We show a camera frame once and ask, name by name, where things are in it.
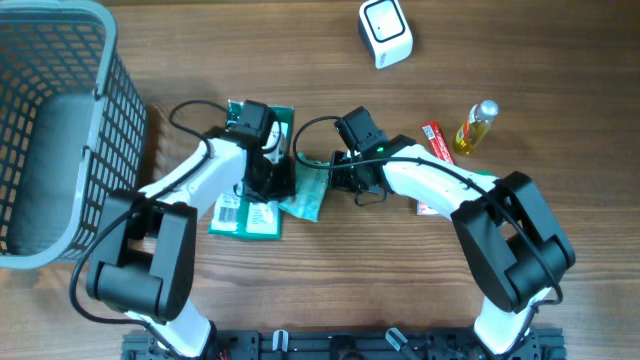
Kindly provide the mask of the small red patterned box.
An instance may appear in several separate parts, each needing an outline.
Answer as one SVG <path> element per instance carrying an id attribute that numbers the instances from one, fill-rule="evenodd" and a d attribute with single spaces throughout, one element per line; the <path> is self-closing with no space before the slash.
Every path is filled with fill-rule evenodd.
<path id="1" fill-rule="evenodd" d="M 418 201 L 416 204 L 416 214 L 419 216 L 435 216 L 438 215 L 438 212 L 426 203 Z"/>

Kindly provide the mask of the light green wipes sachet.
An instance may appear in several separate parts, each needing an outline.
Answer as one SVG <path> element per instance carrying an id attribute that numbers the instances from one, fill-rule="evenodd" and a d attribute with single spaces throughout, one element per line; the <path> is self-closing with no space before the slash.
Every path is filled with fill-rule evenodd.
<path id="1" fill-rule="evenodd" d="M 329 171 L 295 162 L 295 194 L 278 204 L 280 210 L 307 221 L 317 223 L 329 185 Z"/>

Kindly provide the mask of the green 3M gloves package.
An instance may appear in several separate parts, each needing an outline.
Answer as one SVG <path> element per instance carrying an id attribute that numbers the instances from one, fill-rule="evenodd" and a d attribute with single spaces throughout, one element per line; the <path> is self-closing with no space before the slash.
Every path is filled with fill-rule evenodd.
<path id="1" fill-rule="evenodd" d="M 288 156 L 293 122 L 294 109 L 289 127 Z M 238 183 L 218 197 L 209 233 L 241 240 L 280 239 L 282 214 L 278 204 L 283 200 L 247 200 L 242 190 L 242 183 Z"/>

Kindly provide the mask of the red snack stick packet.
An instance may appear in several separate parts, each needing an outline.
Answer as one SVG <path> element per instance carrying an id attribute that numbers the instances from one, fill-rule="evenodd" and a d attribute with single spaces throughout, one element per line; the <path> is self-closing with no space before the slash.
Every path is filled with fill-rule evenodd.
<path id="1" fill-rule="evenodd" d="M 429 144 L 437 158 L 454 165 L 453 157 L 446 144 L 444 134 L 437 121 L 429 121 L 421 126 Z"/>

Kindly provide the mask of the green lid white jar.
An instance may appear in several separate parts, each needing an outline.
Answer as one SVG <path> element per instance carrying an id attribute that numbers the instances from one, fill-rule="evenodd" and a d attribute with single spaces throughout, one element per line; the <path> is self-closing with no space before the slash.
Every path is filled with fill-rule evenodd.
<path id="1" fill-rule="evenodd" d="M 496 177 L 495 174 L 493 174 L 493 173 L 491 173 L 489 171 L 486 171 L 486 170 L 477 170 L 477 171 L 475 171 L 475 173 L 479 174 L 479 175 L 483 175 L 483 176 L 494 176 L 494 177 Z"/>

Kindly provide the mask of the yellow liquid bottle silver cap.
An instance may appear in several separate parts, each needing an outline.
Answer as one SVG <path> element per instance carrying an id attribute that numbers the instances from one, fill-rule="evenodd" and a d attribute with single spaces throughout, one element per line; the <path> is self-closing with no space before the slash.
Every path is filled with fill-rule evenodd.
<path id="1" fill-rule="evenodd" d="M 489 132 L 498 114 L 499 106 L 494 100 L 487 99 L 475 104 L 455 134 L 454 152 L 459 155 L 472 153 Z"/>

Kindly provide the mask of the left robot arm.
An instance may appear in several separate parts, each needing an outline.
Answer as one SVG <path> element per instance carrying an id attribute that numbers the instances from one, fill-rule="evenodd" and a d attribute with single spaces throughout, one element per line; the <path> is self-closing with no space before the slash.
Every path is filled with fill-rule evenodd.
<path id="1" fill-rule="evenodd" d="M 78 261 L 87 295 L 121 313 L 118 325 L 139 325 L 173 359 L 215 359 L 215 324 L 190 299 L 197 224 L 235 185 L 275 198 L 273 184 L 289 169 L 288 139 L 272 129 L 214 129 L 161 180 L 106 199 L 94 244 Z"/>

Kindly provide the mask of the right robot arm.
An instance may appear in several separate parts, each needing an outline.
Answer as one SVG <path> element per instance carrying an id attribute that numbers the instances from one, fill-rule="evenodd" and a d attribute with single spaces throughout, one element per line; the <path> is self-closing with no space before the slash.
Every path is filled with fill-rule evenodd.
<path id="1" fill-rule="evenodd" d="M 534 181 L 522 172 L 481 175 L 441 160 L 404 135 L 343 136 L 346 157 L 331 172 L 351 176 L 357 190 L 425 203 L 451 222 L 485 299 L 473 331 L 494 356 L 521 346 L 534 315 L 558 305 L 563 275 L 576 254 Z"/>

